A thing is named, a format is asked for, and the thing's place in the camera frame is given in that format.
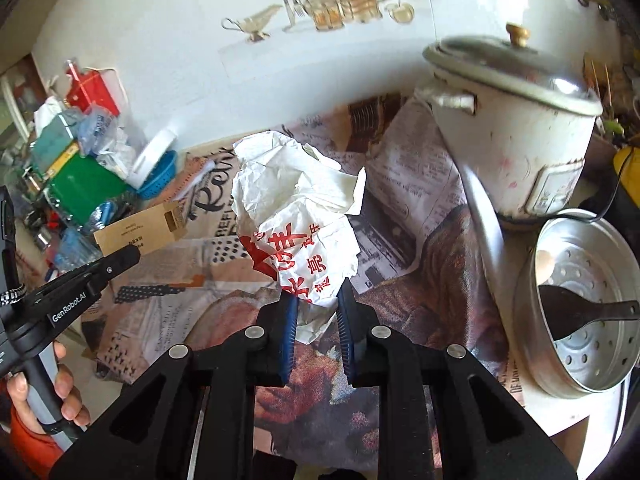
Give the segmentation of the person's left hand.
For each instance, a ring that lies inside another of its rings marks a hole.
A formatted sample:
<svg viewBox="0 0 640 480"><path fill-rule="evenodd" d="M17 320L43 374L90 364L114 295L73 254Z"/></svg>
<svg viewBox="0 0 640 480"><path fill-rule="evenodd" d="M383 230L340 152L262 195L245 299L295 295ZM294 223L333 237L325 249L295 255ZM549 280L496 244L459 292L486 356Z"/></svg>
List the person's left hand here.
<svg viewBox="0 0 640 480"><path fill-rule="evenodd" d="M90 424L73 374L58 364L64 356L66 348L52 342L6 381L18 419L36 434L53 438L60 448L68 448Z"/></svg>

